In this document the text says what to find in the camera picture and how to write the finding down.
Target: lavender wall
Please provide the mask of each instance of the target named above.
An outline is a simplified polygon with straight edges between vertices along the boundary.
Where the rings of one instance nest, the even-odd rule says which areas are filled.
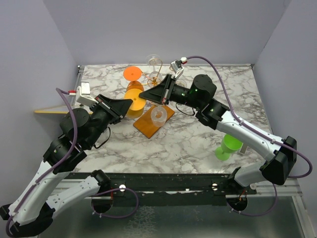
[[[317,1],[292,0],[254,67],[254,74],[275,134],[291,135],[310,158],[313,173],[299,180],[317,231]],[[307,171],[298,158],[293,174]]]
[[[55,87],[73,87],[77,67],[42,0],[0,7],[0,204],[16,200],[35,174],[59,118],[34,109],[61,105]],[[5,222],[0,219],[0,237]]]
[[[43,1],[79,64],[145,63],[149,54],[255,63],[290,2]]]

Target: marble table surface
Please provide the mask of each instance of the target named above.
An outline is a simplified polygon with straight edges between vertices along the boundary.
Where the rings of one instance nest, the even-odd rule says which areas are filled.
[[[123,78],[127,64],[89,65],[85,67],[82,81],[89,82],[91,95],[103,94],[109,98],[122,99],[128,81]],[[153,68],[149,65],[136,65],[146,75]],[[235,112],[269,132],[259,92],[250,66],[217,67]],[[163,77],[172,73],[168,65],[161,70]],[[198,74],[207,74],[217,86],[215,98],[226,103],[220,82],[210,66],[185,66],[180,79],[190,87]],[[146,82],[146,77],[139,80]],[[145,111],[150,108],[147,102]],[[133,127],[135,119],[123,119],[116,125],[110,125],[110,140],[100,149],[86,151],[87,158],[78,164],[76,172],[91,172],[102,169],[115,173],[231,173],[238,166],[248,166],[263,160],[255,151],[248,148],[245,154],[234,153],[227,161],[216,158],[214,151],[220,146],[224,133],[203,126],[195,117],[180,113],[173,105],[175,114],[151,138],[147,139]],[[191,109],[180,106],[190,113]],[[98,143],[108,137],[108,132],[101,135]]]

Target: transparent cup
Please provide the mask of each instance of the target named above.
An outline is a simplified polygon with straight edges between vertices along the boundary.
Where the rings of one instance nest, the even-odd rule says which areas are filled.
[[[155,107],[151,111],[151,119],[154,126],[161,127],[166,122],[167,111],[161,106]]]

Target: wooden shelf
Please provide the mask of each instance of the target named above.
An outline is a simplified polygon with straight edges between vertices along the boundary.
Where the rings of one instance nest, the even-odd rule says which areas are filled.
[[[72,108],[79,108],[79,105],[72,106]],[[92,114],[93,112],[89,110],[89,107],[84,106],[84,109],[86,109],[89,114]],[[39,114],[67,114],[68,109],[67,106],[57,106],[57,107],[51,107],[51,108],[43,108],[43,109],[38,109],[34,110],[34,113],[39,113]]]

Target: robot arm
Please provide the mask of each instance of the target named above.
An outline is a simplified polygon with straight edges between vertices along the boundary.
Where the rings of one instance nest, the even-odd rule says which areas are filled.
[[[90,97],[89,85],[82,84],[76,92],[77,101],[90,107],[92,115],[83,109],[73,109],[77,122],[77,143],[67,159],[50,171],[70,150],[74,134],[74,126],[68,113],[61,121],[63,134],[54,140],[43,156],[40,167],[20,195],[13,202],[0,208],[4,220],[12,220],[10,228],[13,237],[36,236],[43,232],[56,217],[76,201],[110,189],[107,176],[102,171],[94,171],[78,186],[72,187],[60,194],[50,196],[55,187],[70,174],[85,157],[84,150],[91,150],[100,135],[109,124],[117,124],[126,115],[132,100],[113,100],[103,95]]]
[[[183,61],[184,59],[176,60],[171,64],[171,69],[176,75],[183,72],[181,66]],[[267,133],[239,116],[238,118],[241,121],[238,122],[229,107],[213,98],[216,89],[217,87],[207,75],[197,75],[191,87],[184,88],[176,85],[176,77],[168,74],[161,84],[142,92],[139,96],[157,104],[167,105],[170,101],[173,101],[196,109],[196,117],[203,125],[234,136],[266,160],[264,163],[255,163],[245,168],[238,167],[230,176],[229,185],[241,189],[263,180],[283,185],[296,162],[296,154],[263,139],[253,129],[265,134],[272,141],[280,142],[294,149],[296,149],[296,140],[290,136],[283,139]]]

